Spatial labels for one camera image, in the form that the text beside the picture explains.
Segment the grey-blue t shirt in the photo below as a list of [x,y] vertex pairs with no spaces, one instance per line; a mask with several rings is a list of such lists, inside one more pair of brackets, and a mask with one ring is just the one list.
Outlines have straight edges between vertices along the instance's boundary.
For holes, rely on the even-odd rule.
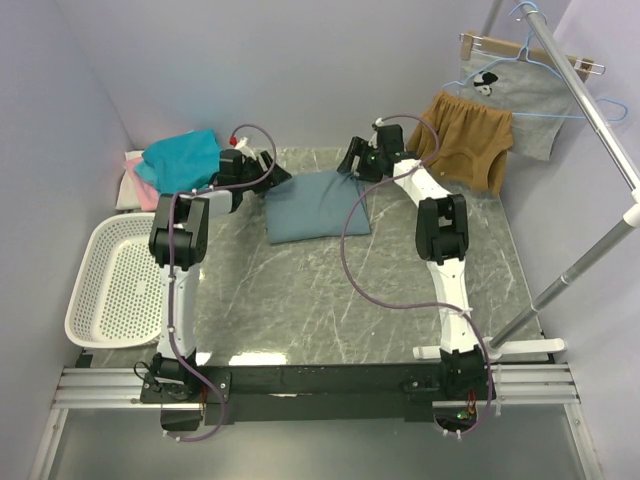
[[362,185],[335,171],[296,175],[265,195],[271,244],[371,233]]

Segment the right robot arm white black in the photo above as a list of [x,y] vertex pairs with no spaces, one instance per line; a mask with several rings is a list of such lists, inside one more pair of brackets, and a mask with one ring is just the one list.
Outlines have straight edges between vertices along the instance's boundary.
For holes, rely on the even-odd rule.
[[415,245],[426,262],[435,287],[436,300],[426,308],[439,311],[440,344],[431,352],[418,350],[422,360],[436,360],[437,380],[418,381],[416,389],[438,390],[452,399],[471,398],[487,386],[487,360],[482,335],[471,322],[471,308],[465,280],[465,260],[469,248],[466,200],[441,186],[404,143],[403,129],[387,118],[376,120],[373,135],[365,140],[354,137],[338,167],[340,173],[355,172],[372,184],[355,205],[363,204],[367,194],[387,183],[394,183],[417,208]]

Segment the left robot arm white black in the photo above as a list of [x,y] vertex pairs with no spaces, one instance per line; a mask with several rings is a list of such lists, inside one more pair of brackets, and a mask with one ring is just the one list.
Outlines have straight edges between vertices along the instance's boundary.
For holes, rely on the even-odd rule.
[[160,196],[149,251],[160,268],[162,327],[150,375],[176,401],[193,399],[200,388],[193,322],[209,221],[235,212],[245,193],[264,195],[290,179],[269,152],[235,147],[221,152],[219,169],[204,188]]

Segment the teal folded t shirt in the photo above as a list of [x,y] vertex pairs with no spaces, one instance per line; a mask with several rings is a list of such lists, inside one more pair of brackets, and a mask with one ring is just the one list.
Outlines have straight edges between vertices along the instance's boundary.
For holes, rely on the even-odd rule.
[[150,145],[134,170],[159,194],[203,189],[219,172],[220,153],[212,130],[191,131]]

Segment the brown shorts hanging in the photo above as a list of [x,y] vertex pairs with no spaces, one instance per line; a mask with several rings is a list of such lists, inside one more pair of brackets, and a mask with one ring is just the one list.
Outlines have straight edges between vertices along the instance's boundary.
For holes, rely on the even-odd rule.
[[497,196],[514,144],[512,114],[447,92],[438,93],[410,136],[407,149],[426,159],[432,174]]

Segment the pink folded t shirt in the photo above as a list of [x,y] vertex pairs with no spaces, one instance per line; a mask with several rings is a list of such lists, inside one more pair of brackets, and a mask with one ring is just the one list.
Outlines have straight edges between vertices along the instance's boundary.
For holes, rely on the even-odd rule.
[[144,212],[153,212],[157,208],[159,194],[157,190],[143,180],[135,170],[141,163],[141,156],[125,161],[122,208],[124,210],[140,209]]

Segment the grey panda shirt hanging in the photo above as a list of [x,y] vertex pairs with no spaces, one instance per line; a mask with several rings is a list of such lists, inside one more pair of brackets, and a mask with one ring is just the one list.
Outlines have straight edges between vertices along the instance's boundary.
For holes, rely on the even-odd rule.
[[548,161],[573,105],[573,97],[549,68],[520,60],[501,60],[473,51],[460,63],[459,96],[512,113],[517,155]]

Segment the white plastic laundry basket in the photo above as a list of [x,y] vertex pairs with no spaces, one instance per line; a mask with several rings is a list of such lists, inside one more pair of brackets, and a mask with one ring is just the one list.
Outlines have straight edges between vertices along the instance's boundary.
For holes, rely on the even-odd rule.
[[163,287],[148,248],[153,220],[152,213],[118,214],[92,232],[64,321],[73,344],[126,349],[158,340]]

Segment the metal clothes rack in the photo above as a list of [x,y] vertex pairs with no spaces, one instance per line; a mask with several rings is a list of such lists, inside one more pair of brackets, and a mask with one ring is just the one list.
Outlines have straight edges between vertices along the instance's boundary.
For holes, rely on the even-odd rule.
[[[591,93],[628,106],[612,130],[639,158],[639,5],[544,1],[557,43],[605,64]],[[548,162],[513,157],[498,199],[473,196],[466,276],[474,318],[496,333],[630,207],[622,175],[587,122],[562,128]],[[639,355],[639,236],[630,234],[522,332],[566,343],[573,369]]]

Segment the wooden clip hanger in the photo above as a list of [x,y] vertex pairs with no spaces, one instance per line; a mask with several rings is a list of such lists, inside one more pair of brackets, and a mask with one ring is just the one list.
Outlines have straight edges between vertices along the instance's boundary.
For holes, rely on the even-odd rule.
[[[459,40],[461,42],[461,60],[469,60],[472,51],[479,51],[502,58],[515,57],[520,61],[529,60],[543,63],[549,67],[555,66],[551,56],[541,48],[531,47],[528,52],[525,52],[524,46],[519,43],[480,36],[473,31],[461,33]],[[589,76],[602,76],[606,72],[606,67],[596,63],[593,59],[567,55],[567,60],[582,81],[586,81]]]

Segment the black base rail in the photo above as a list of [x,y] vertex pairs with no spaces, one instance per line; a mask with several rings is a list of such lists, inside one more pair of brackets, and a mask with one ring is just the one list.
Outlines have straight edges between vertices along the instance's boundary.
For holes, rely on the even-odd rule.
[[162,407],[161,425],[172,433],[240,422],[433,422],[438,402],[472,407],[494,397],[489,373],[476,361],[203,366],[195,374],[172,365],[147,374],[140,392],[142,404]]

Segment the aluminium frame rail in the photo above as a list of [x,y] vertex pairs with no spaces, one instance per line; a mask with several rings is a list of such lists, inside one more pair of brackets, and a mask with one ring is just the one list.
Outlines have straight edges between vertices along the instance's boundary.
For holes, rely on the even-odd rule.
[[[579,394],[566,364],[499,365],[494,369],[494,405],[578,404]],[[142,380],[121,368],[67,368],[51,407],[69,409],[160,409],[140,401]]]

